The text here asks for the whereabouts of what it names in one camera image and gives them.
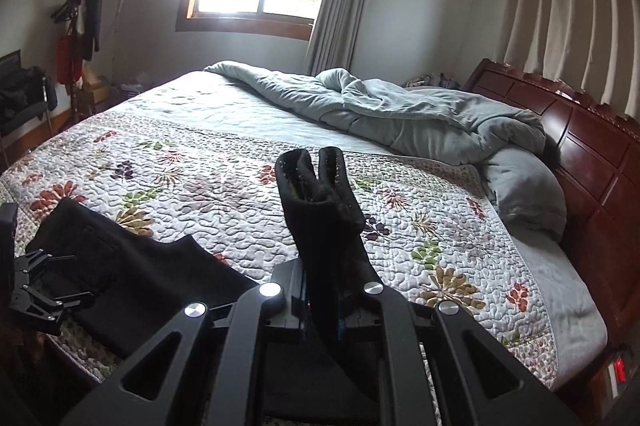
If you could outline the black chair with clothes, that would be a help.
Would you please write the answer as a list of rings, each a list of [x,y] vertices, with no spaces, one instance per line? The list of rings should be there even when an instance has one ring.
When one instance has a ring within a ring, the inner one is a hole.
[[[51,112],[58,106],[55,85],[38,66],[22,67],[20,50],[1,57],[0,88],[1,154],[9,167],[4,138],[34,118],[46,118],[53,135]]]

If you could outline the dark red wooden headboard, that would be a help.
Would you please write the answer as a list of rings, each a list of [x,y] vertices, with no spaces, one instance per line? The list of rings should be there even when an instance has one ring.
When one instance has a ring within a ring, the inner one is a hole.
[[[537,114],[564,192],[561,241],[617,347],[639,322],[639,125],[562,81],[482,60],[465,90]]]

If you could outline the cream striped curtain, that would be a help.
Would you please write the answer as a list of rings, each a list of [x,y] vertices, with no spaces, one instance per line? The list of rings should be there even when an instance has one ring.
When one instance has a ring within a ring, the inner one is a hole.
[[[639,0],[507,0],[496,59],[639,116]]]

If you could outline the wooden coat rack with clothes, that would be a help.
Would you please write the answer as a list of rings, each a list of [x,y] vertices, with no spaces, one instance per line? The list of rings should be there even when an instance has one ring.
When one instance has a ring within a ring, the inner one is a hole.
[[[79,82],[82,68],[100,51],[103,0],[66,0],[51,15],[55,24],[65,26],[56,47],[56,80],[65,86],[70,100],[70,115],[61,129],[77,123]]]

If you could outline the grey bed sheet mattress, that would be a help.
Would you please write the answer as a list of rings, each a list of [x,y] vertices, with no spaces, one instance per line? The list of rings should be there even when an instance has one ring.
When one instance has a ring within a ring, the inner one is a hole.
[[[191,129],[284,142],[288,144],[286,151],[305,147],[315,153],[322,147],[335,146],[344,155],[358,152],[393,156],[378,145],[282,111],[245,84],[209,72],[187,74],[119,104],[112,112],[148,116]],[[532,271],[549,311],[558,348],[559,376],[548,387],[558,389],[600,354],[608,333],[587,286],[559,244],[547,233],[502,223]]]

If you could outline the bedside clutter items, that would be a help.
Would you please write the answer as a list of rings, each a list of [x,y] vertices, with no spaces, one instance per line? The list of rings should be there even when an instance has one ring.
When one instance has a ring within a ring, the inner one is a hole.
[[[418,89],[418,88],[444,88],[449,90],[460,90],[460,83],[454,79],[450,79],[446,74],[418,74],[406,81],[402,85],[405,89]]]

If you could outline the grey pillow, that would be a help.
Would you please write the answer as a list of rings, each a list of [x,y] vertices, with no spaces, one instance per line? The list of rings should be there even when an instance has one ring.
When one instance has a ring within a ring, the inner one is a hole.
[[[567,219],[565,196],[555,175],[538,157],[506,146],[483,161],[480,172],[504,223],[547,233],[559,242]]]

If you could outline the black pants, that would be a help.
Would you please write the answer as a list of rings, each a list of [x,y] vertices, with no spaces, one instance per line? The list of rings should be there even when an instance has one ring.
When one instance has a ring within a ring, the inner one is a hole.
[[[366,218],[348,182],[344,154],[323,147],[314,165],[306,149],[276,161],[284,221],[309,279],[311,310],[338,318],[335,296],[378,278],[361,241]],[[76,201],[62,201],[26,247],[54,260],[42,282],[53,296],[88,290],[81,326],[126,358],[192,302],[236,302],[255,282],[207,253],[189,236],[171,243],[138,236]]]

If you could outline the grey-green crumpled duvet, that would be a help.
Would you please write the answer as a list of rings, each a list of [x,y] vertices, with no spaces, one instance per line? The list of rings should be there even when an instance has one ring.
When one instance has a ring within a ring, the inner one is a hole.
[[[205,70],[249,86],[286,111],[401,155],[475,165],[509,145],[534,155],[546,146],[538,115],[480,94],[410,90],[381,79],[359,79],[344,68],[311,77],[223,60]]]

